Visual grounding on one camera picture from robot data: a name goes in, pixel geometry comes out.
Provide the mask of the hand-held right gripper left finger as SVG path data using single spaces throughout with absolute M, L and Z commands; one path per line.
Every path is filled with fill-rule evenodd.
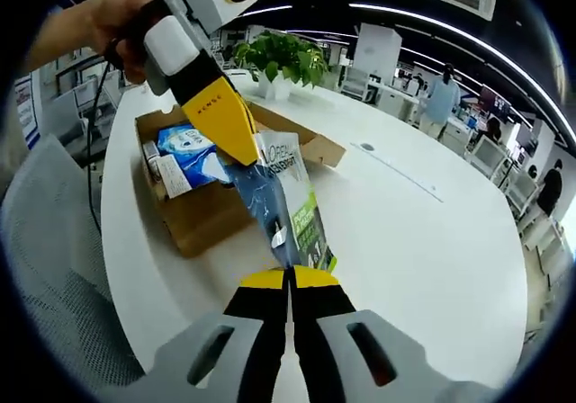
M 288 288 L 276 268 L 246 277 L 220 314 L 157 350 L 145 402 L 269 402 L 285 348 Z

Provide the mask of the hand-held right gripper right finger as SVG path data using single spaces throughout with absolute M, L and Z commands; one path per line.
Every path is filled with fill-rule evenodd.
M 294 345 L 313 402 L 432 402 L 440 375 L 423 347 L 375 312 L 357 310 L 328 272 L 290 271 Z

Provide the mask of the person's left hand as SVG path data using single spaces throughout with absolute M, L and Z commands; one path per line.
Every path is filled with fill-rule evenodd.
M 146 81 L 145 56 L 127 37 L 128 23 L 154 0 L 90 0 L 87 46 L 124 71 L 133 84 Z

